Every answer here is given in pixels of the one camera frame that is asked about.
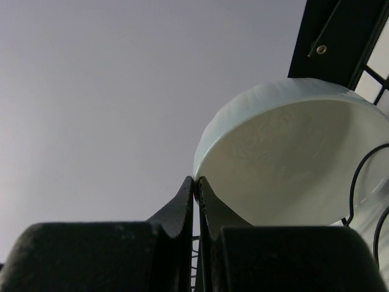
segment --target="gray wall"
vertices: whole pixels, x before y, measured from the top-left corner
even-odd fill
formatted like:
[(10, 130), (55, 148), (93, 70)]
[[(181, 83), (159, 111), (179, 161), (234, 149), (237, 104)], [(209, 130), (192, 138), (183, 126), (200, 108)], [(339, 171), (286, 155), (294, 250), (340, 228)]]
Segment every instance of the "gray wall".
[(163, 206), (215, 112), (287, 76), (304, 6), (0, 1), (0, 261), (32, 223)]

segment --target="metal screw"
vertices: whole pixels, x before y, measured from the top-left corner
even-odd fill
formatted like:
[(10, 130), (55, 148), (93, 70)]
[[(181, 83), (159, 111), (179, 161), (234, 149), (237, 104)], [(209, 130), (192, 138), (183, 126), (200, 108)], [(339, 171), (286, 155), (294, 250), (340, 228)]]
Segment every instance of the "metal screw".
[(327, 51), (327, 46), (325, 46), (324, 44), (316, 48), (316, 52), (319, 55), (323, 55), (326, 51)]

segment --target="black metal frame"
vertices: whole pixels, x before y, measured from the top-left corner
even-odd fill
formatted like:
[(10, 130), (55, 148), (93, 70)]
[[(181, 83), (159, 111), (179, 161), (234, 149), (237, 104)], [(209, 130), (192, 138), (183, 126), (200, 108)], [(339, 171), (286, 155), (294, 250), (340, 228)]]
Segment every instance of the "black metal frame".
[(388, 0), (308, 0), (288, 77), (354, 90), (388, 16)]

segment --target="white bowl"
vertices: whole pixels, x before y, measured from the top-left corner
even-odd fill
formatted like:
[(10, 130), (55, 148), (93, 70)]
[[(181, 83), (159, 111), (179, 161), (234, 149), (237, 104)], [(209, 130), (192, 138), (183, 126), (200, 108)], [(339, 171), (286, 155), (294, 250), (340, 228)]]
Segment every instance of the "white bowl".
[[(389, 142), (389, 119), (355, 92), (310, 78), (259, 85), (223, 106), (194, 156), (193, 177), (253, 225), (327, 225), (349, 214), (360, 160)], [(389, 151), (366, 164), (357, 204), (388, 178)]]

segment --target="black cable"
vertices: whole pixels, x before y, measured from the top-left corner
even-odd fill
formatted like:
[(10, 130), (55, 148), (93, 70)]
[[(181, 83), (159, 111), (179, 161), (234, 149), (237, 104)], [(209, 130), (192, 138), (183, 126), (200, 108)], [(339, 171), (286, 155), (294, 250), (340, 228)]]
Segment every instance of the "black cable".
[(355, 191), (355, 186), (356, 186), (357, 178), (359, 176), (360, 171), (362, 170), (362, 167), (365, 165), (366, 161), (373, 154), (375, 154), (376, 152), (378, 152), (381, 149), (388, 148), (388, 147), (389, 147), (389, 143), (382, 144), (381, 146), (378, 146), (378, 147), (374, 148), (373, 150), (371, 150), (369, 153), (367, 153), (365, 155), (365, 157), (363, 157), (363, 159), (360, 161), (360, 163), (359, 163), (359, 165), (358, 165), (358, 167), (357, 167), (357, 169), (356, 169), (356, 171), (354, 173), (353, 181), (351, 182), (350, 197), (349, 197), (350, 216), (348, 217), (346, 223), (344, 223), (345, 226), (349, 226), (350, 223), (352, 222), (353, 218), (354, 218), (354, 191)]
[(381, 217), (378, 219), (377, 227), (374, 232), (374, 240), (373, 240), (373, 257), (377, 263), (377, 266), (379, 268), (379, 261), (378, 261), (378, 240), (379, 240), (379, 234), (381, 232), (381, 228), (384, 225), (385, 219), (389, 214), (389, 206), (385, 209), (385, 211), (382, 213)]
[[(349, 227), (350, 223), (352, 222), (354, 218), (354, 191), (355, 191), (355, 186), (357, 182), (357, 178), (359, 176), (359, 173), (362, 169), (362, 167), (365, 165), (367, 160), (374, 155), (376, 152), (378, 152), (381, 149), (389, 148), (389, 143), (382, 144), (381, 146), (378, 146), (371, 150), (369, 153), (363, 157), (363, 159), (360, 161), (354, 176), (353, 176), (353, 181), (351, 182), (351, 187), (350, 187), (350, 197), (349, 197), (349, 208), (350, 208), (350, 216), (346, 220), (346, 218), (342, 219), (342, 223), (345, 227)], [(382, 229), (382, 226), (384, 225), (385, 219), (389, 214), (389, 206), (385, 209), (385, 211), (382, 213), (382, 215), (378, 219), (378, 223), (376, 226), (376, 230), (374, 232), (374, 240), (373, 240), (373, 257), (377, 263), (377, 266), (379, 268), (379, 258), (378, 258), (378, 241), (379, 241), (379, 235)]]

